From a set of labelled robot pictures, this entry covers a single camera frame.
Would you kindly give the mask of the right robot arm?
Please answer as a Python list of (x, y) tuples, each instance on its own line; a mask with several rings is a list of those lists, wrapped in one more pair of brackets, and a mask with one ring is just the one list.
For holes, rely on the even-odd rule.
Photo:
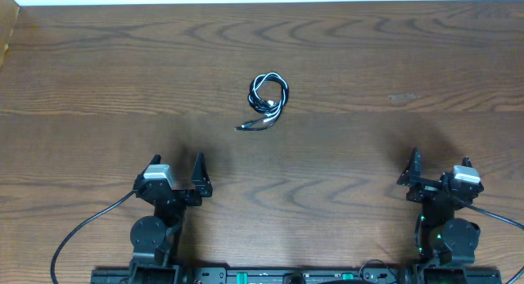
[(466, 283), (465, 269), (475, 262), (480, 227), (455, 212), (470, 206), (484, 191), (478, 171), (465, 157), (439, 179), (422, 176), (422, 161), (415, 147), (397, 180), (409, 188), (406, 199), (422, 205), (414, 230), (420, 260), (401, 272), (401, 283)]

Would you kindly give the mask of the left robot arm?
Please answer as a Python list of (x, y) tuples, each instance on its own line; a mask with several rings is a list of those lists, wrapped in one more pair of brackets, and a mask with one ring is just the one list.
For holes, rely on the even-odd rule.
[(189, 189), (177, 189), (171, 167), (156, 155), (136, 177), (133, 192), (154, 207), (154, 213), (140, 218), (130, 231), (133, 257), (129, 283), (188, 283), (190, 270), (177, 259), (185, 211), (197, 207), (213, 194), (205, 156), (197, 155)]

